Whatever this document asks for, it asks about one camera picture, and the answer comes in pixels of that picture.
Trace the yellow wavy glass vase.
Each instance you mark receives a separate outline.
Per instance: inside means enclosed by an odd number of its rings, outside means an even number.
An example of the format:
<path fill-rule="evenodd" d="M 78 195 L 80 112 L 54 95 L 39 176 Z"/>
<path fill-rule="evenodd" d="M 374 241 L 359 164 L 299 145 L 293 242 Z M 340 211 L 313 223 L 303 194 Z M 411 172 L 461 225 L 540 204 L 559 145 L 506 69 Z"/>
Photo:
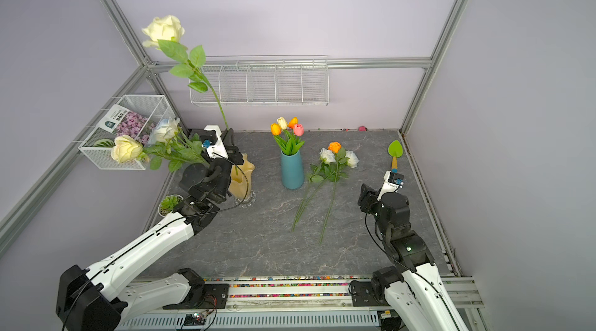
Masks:
<path fill-rule="evenodd" d="M 231 183 L 229 191 L 242 205 L 250 205 L 254 197 L 252 191 L 251 175 L 255 170 L 255 165 L 248 160 L 248 154 L 242 153 L 243 163 L 234 166 L 231 171 Z"/>

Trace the small orange tulip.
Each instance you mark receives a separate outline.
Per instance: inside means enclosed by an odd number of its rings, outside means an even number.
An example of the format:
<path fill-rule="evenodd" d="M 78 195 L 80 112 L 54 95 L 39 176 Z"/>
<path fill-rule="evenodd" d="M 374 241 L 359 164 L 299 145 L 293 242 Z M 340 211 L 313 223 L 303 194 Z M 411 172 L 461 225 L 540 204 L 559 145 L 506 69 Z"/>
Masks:
<path fill-rule="evenodd" d="M 274 136 L 279 136 L 282 133 L 282 128 L 279 124 L 274 123 L 270 125 L 271 134 Z"/>

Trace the cream white tulip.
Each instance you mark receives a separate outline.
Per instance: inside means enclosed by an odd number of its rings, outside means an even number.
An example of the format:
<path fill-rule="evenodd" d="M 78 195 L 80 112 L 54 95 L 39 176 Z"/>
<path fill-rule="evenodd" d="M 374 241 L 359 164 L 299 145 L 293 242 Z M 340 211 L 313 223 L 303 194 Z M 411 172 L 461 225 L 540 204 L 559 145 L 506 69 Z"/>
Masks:
<path fill-rule="evenodd" d="M 280 127 L 281 130 L 287 130 L 288 129 L 288 123 L 287 120 L 283 117 L 279 117 L 277 118 L 277 124 Z"/>

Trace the white blue rose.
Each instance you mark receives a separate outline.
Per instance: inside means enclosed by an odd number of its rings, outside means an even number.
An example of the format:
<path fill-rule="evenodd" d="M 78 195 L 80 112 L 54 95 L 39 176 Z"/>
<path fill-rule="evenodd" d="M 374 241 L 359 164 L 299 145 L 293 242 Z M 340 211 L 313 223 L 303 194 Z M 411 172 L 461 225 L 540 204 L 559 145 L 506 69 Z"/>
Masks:
<path fill-rule="evenodd" d="M 171 173 L 181 169 L 185 164 L 209 164 L 200 136 L 187 136 L 178 123 L 178 118 L 164 118 L 150 135 L 144 153 L 151 158 L 151 170 L 158 170 L 164 161 L 168 162 Z"/>

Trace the teal cylinder vase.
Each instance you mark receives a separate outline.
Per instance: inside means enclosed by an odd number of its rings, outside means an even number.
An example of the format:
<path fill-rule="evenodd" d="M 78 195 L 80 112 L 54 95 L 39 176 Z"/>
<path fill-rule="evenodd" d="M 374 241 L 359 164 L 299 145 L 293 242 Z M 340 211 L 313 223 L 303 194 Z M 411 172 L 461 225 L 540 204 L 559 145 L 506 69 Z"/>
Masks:
<path fill-rule="evenodd" d="M 300 151 L 293 155 L 281 153 L 282 184 L 289 190 L 296 190 L 304 183 L 304 166 Z"/>

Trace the orange yellow tulip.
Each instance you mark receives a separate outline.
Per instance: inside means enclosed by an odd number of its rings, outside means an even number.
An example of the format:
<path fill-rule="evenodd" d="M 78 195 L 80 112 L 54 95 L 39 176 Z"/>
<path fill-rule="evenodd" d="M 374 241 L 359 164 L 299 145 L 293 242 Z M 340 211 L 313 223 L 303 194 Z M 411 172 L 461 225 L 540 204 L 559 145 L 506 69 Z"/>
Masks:
<path fill-rule="evenodd" d="M 296 125 L 299 123 L 298 118 L 293 118 L 289 123 L 288 127 L 294 129 Z"/>

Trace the pink tulip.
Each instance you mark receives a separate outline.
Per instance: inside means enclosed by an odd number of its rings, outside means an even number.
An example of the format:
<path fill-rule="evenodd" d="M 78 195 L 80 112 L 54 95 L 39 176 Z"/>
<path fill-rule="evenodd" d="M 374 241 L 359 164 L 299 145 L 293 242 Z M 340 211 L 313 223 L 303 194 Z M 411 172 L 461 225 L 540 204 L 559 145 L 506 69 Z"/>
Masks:
<path fill-rule="evenodd" d="M 296 124 L 293 127 L 293 134 L 298 137 L 301 137 L 304 134 L 304 127 L 300 124 Z"/>

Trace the orange ranunculus flower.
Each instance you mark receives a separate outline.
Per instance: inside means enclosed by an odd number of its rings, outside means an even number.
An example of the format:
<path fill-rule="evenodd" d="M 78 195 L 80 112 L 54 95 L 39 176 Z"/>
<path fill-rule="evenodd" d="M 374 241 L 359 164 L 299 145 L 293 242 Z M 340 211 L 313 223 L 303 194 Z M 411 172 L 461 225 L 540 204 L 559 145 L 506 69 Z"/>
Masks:
<path fill-rule="evenodd" d="M 331 164 L 332 163 L 331 162 L 330 155 L 333 155 L 333 159 L 334 159 L 335 163 L 338 163 L 339 162 L 339 159 L 340 159 L 340 157 L 339 157 L 340 151 L 341 151 L 341 144 L 340 143 L 338 143 L 338 142 L 331 143 L 327 147 L 327 149 L 325 150 L 325 152 L 324 152 L 324 155 L 326 156 L 326 159 L 327 159 L 327 163 L 328 164 Z M 324 233 L 325 233 L 325 230 L 327 228 L 329 217 L 331 215 L 332 204 L 333 204 L 334 198 L 335 198 L 335 190 L 332 191 L 332 201 L 330 202 L 329 208 L 327 210 L 327 214 L 326 214 L 325 220 L 324 220 L 323 229 L 321 231 L 321 239 L 320 239 L 320 242 L 321 243 L 323 242 Z"/>

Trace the cream yellow rose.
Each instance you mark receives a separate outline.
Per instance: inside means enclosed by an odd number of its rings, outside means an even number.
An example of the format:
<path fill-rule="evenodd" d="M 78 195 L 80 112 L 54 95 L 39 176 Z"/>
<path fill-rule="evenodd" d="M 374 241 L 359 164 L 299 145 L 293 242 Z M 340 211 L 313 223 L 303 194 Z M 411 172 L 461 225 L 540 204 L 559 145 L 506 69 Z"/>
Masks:
<path fill-rule="evenodd" d="M 209 166 L 210 164 L 205 157 L 203 143 L 200 140 L 192 141 L 184 135 L 177 135 L 147 146 L 142 146 L 129 135 L 122 135 L 115 138 L 110 156 L 117 163 L 133 160 L 148 161 L 151 170 L 158 170 L 166 162 L 170 173 L 182 169 L 185 165 Z"/>
<path fill-rule="evenodd" d="M 203 72 L 206 63 L 206 53 L 202 45 L 189 50 L 181 43 L 186 30 L 181 21 L 174 15 L 155 17 L 152 22 L 141 29 L 147 37 L 142 42 L 144 48 L 154 48 L 161 51 L 169 59 L 176 61 L 170 68 L 169 73 L 189 81 L 188 87 L 198 93 L 206 93 L 208 90 L 214 95 L 217 106 L 226 129 L 229 129 L 227 117 L 224 113 L 221 100 L 213 86 Z"/>

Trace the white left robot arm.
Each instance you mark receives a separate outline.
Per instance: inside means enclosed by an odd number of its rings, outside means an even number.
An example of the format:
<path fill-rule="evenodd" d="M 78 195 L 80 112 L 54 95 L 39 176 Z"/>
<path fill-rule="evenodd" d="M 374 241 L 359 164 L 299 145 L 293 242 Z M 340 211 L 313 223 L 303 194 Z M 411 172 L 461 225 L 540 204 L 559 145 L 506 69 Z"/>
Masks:
<path fill-rule="evenodd" d="M 200 162 L 184 170 L 181 187 L 187 197 L 158 224 L 107 258 L 60 277 L 56 314 L 64 330 L 114 330 L 119 324 L 157 309 L 215 307 L 206 284 L 190 268 L 161 280 L 134 285 L 139 274 L 179 244 L 201 233 L 231 196 L 231 170 L 243 164 L 233 129 L 216 125 L 195 132 L 206 146 Z"/>

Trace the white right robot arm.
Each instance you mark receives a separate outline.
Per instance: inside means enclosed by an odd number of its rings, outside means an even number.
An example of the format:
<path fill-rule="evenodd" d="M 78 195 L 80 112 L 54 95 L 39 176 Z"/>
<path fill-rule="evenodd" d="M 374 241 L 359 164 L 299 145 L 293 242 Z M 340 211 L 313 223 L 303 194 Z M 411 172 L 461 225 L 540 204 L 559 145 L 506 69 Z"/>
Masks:
<path fill-rule="evenodd" d="M 360 210 L 375 219 L 377 246 L 391 262 L 369 282 L 352 281 L 355 307 L 389 306 L 409 330 L 467 330 L 425 241 L 411 228 L 409 200 L 390 188 L 361 187 Z"/>

